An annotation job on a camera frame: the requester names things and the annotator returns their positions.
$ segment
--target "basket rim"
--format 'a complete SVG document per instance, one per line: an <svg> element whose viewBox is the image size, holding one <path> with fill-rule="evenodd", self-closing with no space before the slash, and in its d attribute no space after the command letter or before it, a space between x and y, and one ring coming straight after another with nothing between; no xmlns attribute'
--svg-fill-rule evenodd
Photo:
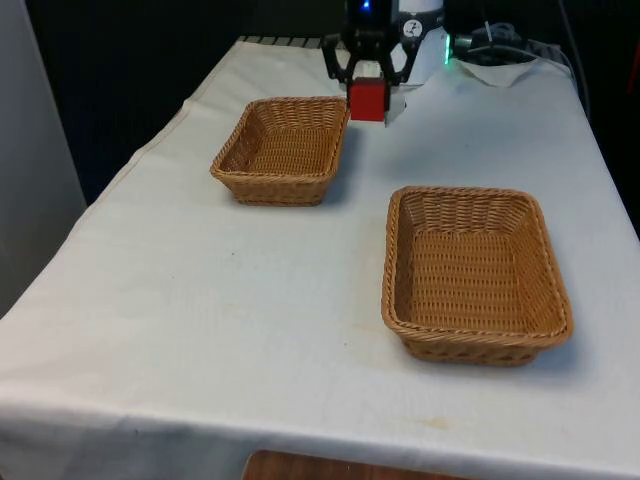
<svg viewBox="0 0 640 480"><path fill-rule="evenodd" d="M536 218L537 234L542 241L546 262L546 275L555 287L555 303L561 323L547 333L518 333L464 328L437 328L405 322L395 312L395 276L397 264L397 224L401 199L412 193L453 194L465 196L508 195L527 200ZM398 336L413 342L446 342L450 344L493 345L550 348L564 343L573 333L573 316L568 294L551 245L549 232L538 201L530 194L518 190L482 187L405 187L393 193L387 219L387 244L382 286L382 317Z"/></svg>
<svg viewBox="0 0 640 480"><path fill-rule="evenodd" d="M326 162L325 169L321 172L314 173L305 173L305 174L297 174L297 175L289 175L286 173L255 173L255 172L247 172L244 170L224 170L220 166L224 159L226 158L227 153L231 150L231 148L235 145L235 143L240 139L240 135L244 130L247 122L247 118L253 112L253 110L262 104L265 103L339 103L344 109L342 112L342 118L340 118L340 128L338 130L338 135L336 139L336 144L334 145L334 150L331 154L331 158ZM223 147L220 149L220 152L216 155L213 164L209 171L211 174L219 179L228 179L228 180L240 180L242 182L255 182L262 183L265 180L270 182L283 181L286 183L300 182L300 183L322 183L327 180L333 178L338 171L338 158L340 156L340 145L341 138L344 136L345 130L347 128L347 123L349 122L350 110L347 104L347 99L340 96L325 96L325 97L273 97L273 98L262 98L259 100L254 100L247 104L238 120L238 123L233 129L231 136L225 142Z"/></svg>

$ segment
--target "dark background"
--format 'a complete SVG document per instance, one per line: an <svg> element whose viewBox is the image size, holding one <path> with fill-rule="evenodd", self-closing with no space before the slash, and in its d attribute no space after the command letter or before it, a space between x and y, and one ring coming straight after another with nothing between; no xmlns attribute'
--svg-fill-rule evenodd
<svg viewBox="0 0 640 480"><path fill-rule="evenodd" d="M581 50L592 127L640 231L638 90L627 95L640 38L638 0L565 0ZM446 28L482 23L477 0L445 0ZM485 0L490 22L507 21L571 56L556 0ZM338 32L344 0L27 1L80 182L91 203L134 151L180 109L241 35Z"/></svg>

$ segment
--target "black cable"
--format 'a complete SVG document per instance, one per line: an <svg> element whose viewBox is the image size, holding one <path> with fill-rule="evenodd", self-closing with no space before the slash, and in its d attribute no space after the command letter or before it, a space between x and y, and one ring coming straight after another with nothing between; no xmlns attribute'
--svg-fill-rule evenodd
<svg viewBox="0 0 640 480"><path fill-rule="evenodd" d="M578 45L576 39L573 36L573 30L571 29L571 23L567 16L567 10L564 6L564 0L558 0L558 7L560 8L560 16L564 23L564 28L567 31L567 37L569 37L569 45L573 52L573 57L578 68L578 75L580 75L580 86L582 87L582 103L584 105L584 112L587 115L587 120L591 120L591 99L589 98L589 85L587 84L587 76L584 73L584 67L582 66L582 58L580 58L580 52L578 51Z"/></svg>

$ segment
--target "white cloth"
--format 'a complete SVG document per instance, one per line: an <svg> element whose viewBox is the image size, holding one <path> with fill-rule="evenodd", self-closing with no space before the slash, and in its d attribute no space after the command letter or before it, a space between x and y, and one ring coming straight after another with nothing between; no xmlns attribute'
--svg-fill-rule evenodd
<svg viewBox="0 0 640 480"><path fill-rule="evenodd" d="M319 51L237 44L0 321L5 480L233 479L268 448L474 478L640 477L640 248L570 80L443 69L349 125L326 202L208 173L247 102L339 92ZM515 369L410 357L380 316L404 185L540 201L575 314Z"/></svg>
<svg viewBox="0 0 640 480"><path fill-rule="evenodd" d="M533 62L520 63L515 65L501 65L497 67L485 67L484 65L476 65L474 63L463 62L460 60L452 60L460 68L466 70L478 80L491 85L492 87L510 87L516 80L529 72L536 64L542 60L534 60Z"/></svg>

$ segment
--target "gray wall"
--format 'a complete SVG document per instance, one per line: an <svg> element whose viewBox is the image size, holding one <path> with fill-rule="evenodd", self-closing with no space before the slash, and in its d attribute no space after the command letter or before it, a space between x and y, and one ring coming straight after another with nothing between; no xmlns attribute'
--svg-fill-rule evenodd
<svg viewBox="0 0 640 480"><path fill-rule="evenodd" d="M85 208L22 0L0 0L0 317Z"/></svg>

